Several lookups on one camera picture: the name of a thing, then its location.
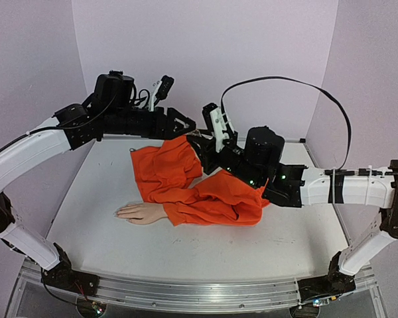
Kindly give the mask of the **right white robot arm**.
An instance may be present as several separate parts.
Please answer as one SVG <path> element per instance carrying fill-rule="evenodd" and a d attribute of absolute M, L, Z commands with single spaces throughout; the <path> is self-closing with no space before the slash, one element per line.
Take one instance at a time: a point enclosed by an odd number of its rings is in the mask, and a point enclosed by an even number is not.
<path fill-rule="evenodd" d="M 371 205 L 379 214 L 339 256 L 335 271 L 354 276 L 361 267 L 398 240 L 398 160 L 387 167 L 357 170 L 319 169 L 281 163 L 283 137 L 268 127 L 249 130 L 244 148 L 236 136 L 206 137 L 206 131 L 187 136 L 205 174 L 221 168 L 279 207 L 301 208 L 328 204 Z"/>

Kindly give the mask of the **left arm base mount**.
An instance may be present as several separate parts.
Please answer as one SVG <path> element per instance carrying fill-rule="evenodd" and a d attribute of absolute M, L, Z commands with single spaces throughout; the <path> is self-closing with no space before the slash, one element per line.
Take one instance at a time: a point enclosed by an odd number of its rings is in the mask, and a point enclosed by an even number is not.
<path fill-rule="evenodd" d="M 59 252 L 59 263 L 42 273 L 42 282 L 46 286 L 79 293 L 83 296 L 95 296 L 100 278 L 95 274 L 81 272 L 72 268 L 72 263 L 65 252 Z"/>

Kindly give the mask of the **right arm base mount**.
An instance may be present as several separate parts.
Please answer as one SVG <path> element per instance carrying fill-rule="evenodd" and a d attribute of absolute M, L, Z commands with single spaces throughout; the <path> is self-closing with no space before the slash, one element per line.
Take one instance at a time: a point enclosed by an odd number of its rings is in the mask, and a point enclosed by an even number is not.
<path fill-rule="evenodd" d="M 356 289 L 354 276 L 340 272 L 338 264 L 340 255 L 341 252 L 339 251 L 333 256 L 326 275 L 303 278 L 298 281 L 301 303 L 311 303 L 317 299 L 338 297 Z"/>

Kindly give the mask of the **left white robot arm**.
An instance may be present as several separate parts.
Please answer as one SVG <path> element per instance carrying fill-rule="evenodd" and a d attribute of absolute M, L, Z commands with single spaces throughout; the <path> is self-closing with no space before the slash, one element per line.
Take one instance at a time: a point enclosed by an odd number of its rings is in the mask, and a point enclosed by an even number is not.
<path fill-rule="evenodd" d="M 176 109 L 158 104 L 167 98 L 174 83 L 163 76 L 155 90 L 141 99 L 135 80 L 122 71 L 101 74 L 94 92 L 82 103 L 53 114 L 37 128 L 0 148 L 0 239 L 49 271 L 52 281 L 64 290 L 74 287 L 76 274 L 65 252 L 35 231 L 28 230 L 12 210 L 3 190 L 26 172 L 47 160 L 76 150 L 106 134 L 172 140 L 196 128 L 196 123 Z"/>

